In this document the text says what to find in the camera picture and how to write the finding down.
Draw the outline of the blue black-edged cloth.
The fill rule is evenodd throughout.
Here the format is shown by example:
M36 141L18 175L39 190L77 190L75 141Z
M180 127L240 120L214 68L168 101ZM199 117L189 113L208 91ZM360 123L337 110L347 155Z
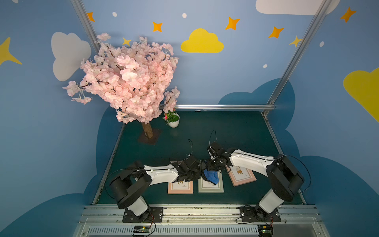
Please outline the blue black-edged cloth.
M207 169L203 170L202 179L206 182L210 182L213 185L219 184L218 171L209 171Z

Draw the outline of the grey-green picture frame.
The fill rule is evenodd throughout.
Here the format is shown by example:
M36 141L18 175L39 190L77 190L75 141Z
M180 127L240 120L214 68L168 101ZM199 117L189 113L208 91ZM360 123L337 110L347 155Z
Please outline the grey-green picture frame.
M204 181L202 178L198 181L198 192L199 193L223 193L224 192L224 185L223 185L223 179L222 174L218 171L219 176L219 184L213 185L210 182Z

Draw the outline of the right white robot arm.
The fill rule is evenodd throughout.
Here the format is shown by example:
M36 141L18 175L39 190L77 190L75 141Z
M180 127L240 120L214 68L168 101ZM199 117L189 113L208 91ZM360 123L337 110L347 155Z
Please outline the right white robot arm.
M254 214L260 218L272 214L284 202L292 202L305 179L286 155L260 156L239 149L224 149L217 142L207 148L210 159L208 171L238 166L260 173L268 178L271 189L255 206Z

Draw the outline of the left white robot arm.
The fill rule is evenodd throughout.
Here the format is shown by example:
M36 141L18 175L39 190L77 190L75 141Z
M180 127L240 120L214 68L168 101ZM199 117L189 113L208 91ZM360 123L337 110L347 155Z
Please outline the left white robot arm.
M194 156L166 166L147 166L137 161L109 182L109 188L119 209L130 211L136 217L146 219L150 206L143 193L160 183L190 182L203 175L203 163Z

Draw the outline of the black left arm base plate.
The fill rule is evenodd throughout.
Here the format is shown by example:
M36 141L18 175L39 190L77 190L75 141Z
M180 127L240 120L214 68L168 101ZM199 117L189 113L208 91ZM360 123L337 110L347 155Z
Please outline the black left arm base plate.
M123 215L122 222L123 223L147 223L147 222L155 222L161 223L163 218L163 210L162 206L153 206L148 207L148 209L143 212L141 215L137 216L133 211L126 209Z

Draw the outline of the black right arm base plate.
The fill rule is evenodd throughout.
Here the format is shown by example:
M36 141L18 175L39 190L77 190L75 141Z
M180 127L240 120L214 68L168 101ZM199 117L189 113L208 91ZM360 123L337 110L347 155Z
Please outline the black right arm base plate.
M266 213L260 207L256 209L255 207L248 205L241 206L238 209L240 211L240 220L242 223L281 222L281 217L277 208L271 213Z

